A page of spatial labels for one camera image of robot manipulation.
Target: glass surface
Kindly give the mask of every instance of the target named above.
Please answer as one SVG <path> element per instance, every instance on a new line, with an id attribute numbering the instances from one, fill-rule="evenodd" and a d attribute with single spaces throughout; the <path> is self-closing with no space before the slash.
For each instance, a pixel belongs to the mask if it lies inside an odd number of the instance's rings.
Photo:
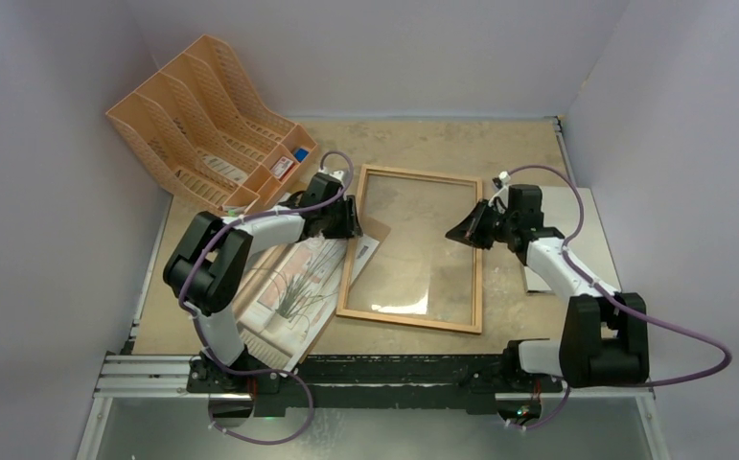
<path id="1" fill-rule="evenodd" d="M 363 216 L 390 226 L 346 309 L 473 323 L 473 250 L 445 234 L 476 203 L 473 186 L 369 175 Z"/>
<path id="2" fill-rule="evenodd" d="M 544 413 L 557 400 L 545 401 Z M 651 454 L 635 398 L 572 399 L 550 424 L 521 433 L 498 416 L 462 410 L 316 409 L 298 439 L 260 447 L 208 429 L 205 400 L 115 399 L 98 458 L 433 460 L 468 458 L 648 459 Z M 236 429 L 261 439 L 292 433 L 305 410 L 251 419 Z"/>

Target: white panel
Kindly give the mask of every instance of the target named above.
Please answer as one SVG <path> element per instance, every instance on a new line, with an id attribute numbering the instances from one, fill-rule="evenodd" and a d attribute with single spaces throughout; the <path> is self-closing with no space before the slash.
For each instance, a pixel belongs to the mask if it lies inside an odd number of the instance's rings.
<path id="1" fill-rule="evenodd" d="M 104 117 L 154 71 L 122 0 L 0 0 L 0 459 L 76 455 L 165 194 Z"/>
<path id="2" fill-rule="evenodd" d="M 584 228 L 578 237 L 569 243 L 569 247 L 598 278 L 620 289 L 612 263 L 612 254 L 606 244 L 600 217 L 592 199 L 592 191 L 579 188 L 578 193 L 584 201 Z M 542 186 L 542 211 L 544 225 L 558 228 L 565 236 L 570 235 L 578 225 L 578 202 L 568 187 Z M 542 277 L 529 267 L 524 269 L 524 279 L 528 292 L 550 291 Z"/>
<path id="3" fill-rule="evenodd" d="M 739 0 L 633 0 L 565 138 L 624 288 L 734 352 L 724 373 L 657 392 L 672 458 L 739 458 Z M 649 332 L 653 378 L 721 359 Z"/>
<path id="4" fill-rule="evenodd" d="M 237 332 L 237 321 L 229 304 L 224 310 L 205 316 L 199 314 L 199 327 L 208 340 L 214 355 L 225 365 L 230 366 L 244 351 L 244 343 Z"/>
<path id="5" fill-rule="evenodd" d="M 548 374 L 560 377 L 561 340 L 527 340 L 519 345 L 519 364 L 528 374 Z"/>
<path id="6" fill-rule="evenodd" d="M 159 65 L 201 34 L 289 116 L 565 113 L 628 0 L 129 0 Z"/>
<path id="7" fill-rule="evenodd" d="M 589 295 L 602 297 L 600 291 L 590 286 L 587 279 L 569 266 L 564 258 L 563 241 L 558 238 L 539 238 L 531 241 L 527 248 L 527 264 L 541 276 L 549 286 L 553 294 L 561 299 L 564 305 L 569 304 L 570 297 Z M 578 259 L 575 251 L 568 252 L 569 260 L 575 264 L 577 269 L 582 270 L 592 280 L 609 294 L 615 294 L 616 289 L 608 283 L 599 279 L 589 267 Z"/>
<path id="8" fill-rule="evenodd" d="M 284 206 L 274 206 L 271 212 L 286 211 L 288 208 Z M 236 218 L 222 218 L 225 224 L 228 224 Z M 275 216 L 270 218 L 257 218 L 237 225 L 238 230 L 249 233 L 253 236 L 250 244 L 249 258 L 254 258 L 273 246 L 281 244 L 292 244 L 298 242 L 301 238 L 301 232 L 304 231 L 304 218 L 298 215 Z"/>

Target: picture frame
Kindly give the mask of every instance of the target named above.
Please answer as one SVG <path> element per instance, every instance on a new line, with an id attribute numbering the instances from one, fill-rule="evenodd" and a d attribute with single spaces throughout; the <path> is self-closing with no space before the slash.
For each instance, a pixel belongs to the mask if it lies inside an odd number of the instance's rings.
<path id="1" fill-rule="evenodd" d="M 468 209 L 471 210 L 475 203 L 482 199 L 484 194 L 484 186 L 482 180 L 477 177 L 470 177 L 457 174 L 449 174 L 443 172 L 422 172 L 401 168 L 390 168 L 377 165 L 363 165 L 360 170 L 358 179 L 358 192 L 356 194 L 356 205 L 358 207 L 358 221 L 365 218 L 364 202 L 367 194 L 367 185 L 370 176 L 394 177 L 400 179 L 420 180 L 428 182 L 438 182 L 454 185 L 465 185 L 473 188 L 475 196 L 474 202 L 468 203 Z M 351 279 L 351 273 L 356 258 L 357 244 L 350 241 L 347 245 L 344 275 L 338 292 L 337 307 L 335 315 L 345 318 L 363 319 L 369 321 L 377 321 L 382 323 L 402 324 L 420 328 L 429 328 L 441 331 L 451 331 L 467 334 L 482 333 L 482 250 L 472 249 L 473 251 L 473 282 L 471 294 L 471 323 L 459 324 L 448 321 L 411 318 L 407 316 L 394 316 L 386 313 L 378 313 L 373 311 L 351 310 L 348 308 L 350 284 L 345 280 Z"/>

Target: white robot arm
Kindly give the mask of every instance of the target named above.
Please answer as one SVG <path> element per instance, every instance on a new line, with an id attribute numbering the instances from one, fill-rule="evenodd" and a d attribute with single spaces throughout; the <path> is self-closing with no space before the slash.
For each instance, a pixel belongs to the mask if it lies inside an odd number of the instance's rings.
<path id="1" fill-rule="evenodd" d="M 189 285 L 186 304 L 196 309 L 202 336 L 225 366 L 233 366 L 244 352 L 231 301 L 239 289 L 242 275 L 255 263 L 259 254 L 270 247 L 300 242 L 319 234 L 327 239 L 362 235 L 352 196 L 345 196 L 312 212 L 283 213 L 327 201 L 343 187 L 342 180 L 341 172 L 317 173 L 307 191 L 291 196 L 270 210 L 275 216 L 238 225 L 218 243 L 215 259 L 202 262 Z M 222 227 L 237 219 L 218 218 L 211 213 L 196 215 L 163 272 L 163 279 L 172 287 L 175 296 L 179 296 L 202 248 Z"/>
<path id="2" fill-rule="evenodd" d="M 541 276 L 567 304 L 561 340 L 533 339 L 508 343 L 505 356 L 513 372 L 564 378 L 572 387 L 640 383 L 648 378 L 646 324 L 615 308 L 581 274 L 645 313 L 637 294 L 620 293 L 598 277 L 566 247 L 564 235 L 544 227 L 542 191 L 534 185 L 510 186 L 503 172 L 495 179 L 499 190 L 490 201 L 480 200 L 470 215 L 446 237 L 471 247 L 490 249 L 504 242 L 521 263 Z M 565 256 L 578 266 L 573 270 Z M 601 326 L 616 331 L 601 338 Z"/>

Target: wooden table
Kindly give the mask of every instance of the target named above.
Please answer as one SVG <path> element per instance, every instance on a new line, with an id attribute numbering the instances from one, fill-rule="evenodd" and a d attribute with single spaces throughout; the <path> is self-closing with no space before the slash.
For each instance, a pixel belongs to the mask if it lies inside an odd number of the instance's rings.
<path id="1" fill-rule="evenodd" d="M 525 164 L 560 170 L 564 160 L 551 122 L 302 121 L 322 151 L 341 150 L 355 162 L 457 173 L 485 179 Z M 333 160 L 333 168 L 339 168 Z M 314 173 L 311 168 L 303 180 Z M 516 182 L 564 185 L 547 172 L 521 172 Z M 353 183 L 350 193 L 356 188 Z M 192 355 L 199 350 L 191 322 L 162 282 L 163 265 L 198 212 L 176 198 L 167 217 L 144 302 L 136 355 Z M 387 222 L 393 227 L 394 222 Z M 484 253 L 484 331 L 451 333 L 336 317 L 314 354 L 500 353 L 508 340 L 558 338 L 566 306 L 550 294 L 527 294 L 517 258 L 501 245 Z"/>

